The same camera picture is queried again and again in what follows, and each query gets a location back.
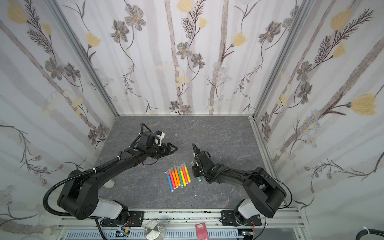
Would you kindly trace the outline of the pink marker pen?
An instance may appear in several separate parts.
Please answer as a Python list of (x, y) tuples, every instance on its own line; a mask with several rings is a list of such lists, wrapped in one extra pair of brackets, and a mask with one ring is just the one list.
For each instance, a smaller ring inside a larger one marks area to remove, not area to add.
[(186, 171), (184, 164), (182, 164), (180, 167), (181, 167), (181, 171), (183, 173), (184, 185), (186, 186), (190, 182), (188, 179), (187, 171)]

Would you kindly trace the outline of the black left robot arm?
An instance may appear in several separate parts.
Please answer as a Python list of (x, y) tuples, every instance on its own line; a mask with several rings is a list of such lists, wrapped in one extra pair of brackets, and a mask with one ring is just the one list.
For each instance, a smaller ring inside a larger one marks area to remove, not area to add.
[(78, 220), (86, 218), (117, 219), (123, 212), (123, 205), (116, 201), (103, 200), (98, 191), (108, 181), (124, 171), (138, 166), (147, 158), (160, 159), (175, 153), (178, 148), (163, 143), (165, 134), (144, 132), (134, 144), (120, 152), (114, 159), (93, 170), (73, 171), (69, 181), (64, 183), (57, 204), (70, 216)]

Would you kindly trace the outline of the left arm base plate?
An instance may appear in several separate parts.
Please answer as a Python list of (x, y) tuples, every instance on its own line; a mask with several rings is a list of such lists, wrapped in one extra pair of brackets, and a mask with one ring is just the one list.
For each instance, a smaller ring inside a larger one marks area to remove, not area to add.
[(116, 219), (105, 218), (101, 220), (102, 227), (141, 227), (144, 220), (144, 211), (123, 210)]

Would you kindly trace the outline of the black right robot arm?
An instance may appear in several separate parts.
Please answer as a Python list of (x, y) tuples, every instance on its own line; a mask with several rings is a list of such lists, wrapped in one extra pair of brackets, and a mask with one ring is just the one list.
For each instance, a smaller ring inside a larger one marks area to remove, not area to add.
[(256, 210), (267, 218), (273, 218), (287, 197), (286, 191), (277, 179), (260, 167), (245, 171), (231, 169), (223, 164), (214, 164), (209, 152), (200, 150), (196, 144), (192, 146), (197, 164), (193, 167), (195, 178), (203, 177), (208, 184), (230, 184), (242, 187)]

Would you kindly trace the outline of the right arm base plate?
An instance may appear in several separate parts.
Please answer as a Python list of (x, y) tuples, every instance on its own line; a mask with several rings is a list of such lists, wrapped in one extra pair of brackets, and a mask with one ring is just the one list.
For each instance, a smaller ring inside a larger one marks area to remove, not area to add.
[(246, 219), (240, 213), (235, 212), (234, 210), (221, 211), (221, 217), (219, 220), (224, 227), (257, 227), (262, 225), (260, 215), (255, 215), (249, 219)]

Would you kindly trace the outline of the yellow marker pen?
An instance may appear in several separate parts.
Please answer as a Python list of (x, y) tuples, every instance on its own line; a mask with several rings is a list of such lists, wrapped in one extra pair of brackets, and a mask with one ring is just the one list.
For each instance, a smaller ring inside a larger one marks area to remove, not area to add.
[(183, 163), (183, 167), (184, 167), (184, 172), (185, 172), (185, 178), (186, 178), (186, 181), (187, 183), (190, 183), (191, 182), (191, 178), (190, 178), (190, 175), (189, 175), (189, 172), (188, 172), (188, 168), (186, 166), (186, 163)]

